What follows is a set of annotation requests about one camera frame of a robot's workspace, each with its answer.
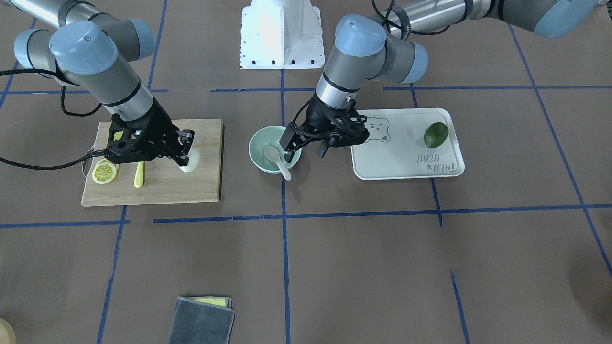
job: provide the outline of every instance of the green bowl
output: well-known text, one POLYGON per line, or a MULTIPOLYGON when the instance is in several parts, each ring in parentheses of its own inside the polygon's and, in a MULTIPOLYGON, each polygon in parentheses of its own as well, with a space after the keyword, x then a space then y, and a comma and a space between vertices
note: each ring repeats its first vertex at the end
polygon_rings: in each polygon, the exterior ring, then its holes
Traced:
POLYGON ((259 129, 253 137, 251 137, 251 141, 248 143, 248 156, 251 157, 251 161, 259 168, 260 170, 272 173, 272 174, 280 174, 280 169, 278 166, 266 158, 264 155, 264 148, 266 146, 274 146, 279 153, 280 160, 287 166, 287 169, 295 166, 297 161, 300 159, 300 155, 302 155, 302 149, 300 148, 295 155, 293 155, 293 160, 291 163, 285 162, 285 152, 283 148, 280 146, 280 138, 283 136, 285 132, 285 127, 280 125, 271 125, 269 127, 265 127, 259 129))

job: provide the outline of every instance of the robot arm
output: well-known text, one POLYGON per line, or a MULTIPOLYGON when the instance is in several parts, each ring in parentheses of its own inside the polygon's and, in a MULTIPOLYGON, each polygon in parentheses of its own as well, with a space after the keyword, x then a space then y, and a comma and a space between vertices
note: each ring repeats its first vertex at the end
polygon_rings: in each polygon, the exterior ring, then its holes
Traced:
POLYGON ((56 72, 64 86, 83 86, 112 114, 105 157, 114 163, 169 157, 187 166, 194 132, 179 130, 128 61, 152 54, 153 33, 140 20, 118 20, 73 0, 0 0, 59 28, 28 30, 15 41, 26 68, 56 72))
POLYGON ((365 80, 412 83, 428 65, 427 51, 407 42, 410 32, 428 32, 461 21, 497 18, 537 35, 560 37, 575 29, 589 15, 597 0, 420 0, 394 7, 387 23, 382 16, 348 15, 338 23, 335 45, 305 121, 287 125, 280 140, 285 160, 314 141, 322 141, 320 157, 330 147, 361 144, 368 138, 366 118, 355 107, 355 96, 365 80))

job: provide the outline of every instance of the bear drawing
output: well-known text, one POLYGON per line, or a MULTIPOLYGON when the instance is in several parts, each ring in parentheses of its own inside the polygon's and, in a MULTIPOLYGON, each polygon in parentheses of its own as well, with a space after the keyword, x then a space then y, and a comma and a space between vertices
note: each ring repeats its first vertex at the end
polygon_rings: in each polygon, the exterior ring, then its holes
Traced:
POLYGON ((370 132, 370 137, 365 140, 365 142, 370 140, 389 142, 389 140, 391 140, 391 136, 389 135, 389 121, 385 117, 368 117, 365 127, 370 132))

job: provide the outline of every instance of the wooden cutting board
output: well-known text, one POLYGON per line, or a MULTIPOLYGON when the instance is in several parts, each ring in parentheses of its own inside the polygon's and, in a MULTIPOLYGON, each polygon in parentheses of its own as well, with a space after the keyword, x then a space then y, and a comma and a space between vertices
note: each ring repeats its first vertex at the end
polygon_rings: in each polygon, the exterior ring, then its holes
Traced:
MULTIPOLYGON (((220 119, 183 119, 173 121, 180 129, 195 131, 192 148, 200 152, 198 168, 184 173, 172 159, 157 158, 144 163, 144 185, 134 187, 137 163, 122 163, 118 175, 108 184, 97 184, 87 175, 84 207, 134 204, 216 202, 220 197, 223 157, 223 122, 220 119)), ((101 122, 94 150, 106 147, 110 122, 101 122)), ((103 157, 93 159, 92 166, 103 157)))

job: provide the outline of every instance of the white spoon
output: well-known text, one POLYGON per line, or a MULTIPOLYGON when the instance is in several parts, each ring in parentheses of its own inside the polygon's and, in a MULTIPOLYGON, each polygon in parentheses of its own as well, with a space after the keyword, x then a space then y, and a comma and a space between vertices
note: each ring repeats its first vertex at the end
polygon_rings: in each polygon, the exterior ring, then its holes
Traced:
POLYGON ((274 163, 278 165, 278 168, 280 168, 280 172, 283 174, 283 177, 285 178, 285 180, 287 181, 291 180, 291 173, 289 173, 289 170, 287 170, 287 167, 285 166, 285 164, 282 161, 280 161, 280 156, 278 154, 278 150, 276 149, 276 147, 272 145, 266 146, 264 148, 264 155, 266 156, 266 158, 270 159, 271 161, 273 161, 274 163))

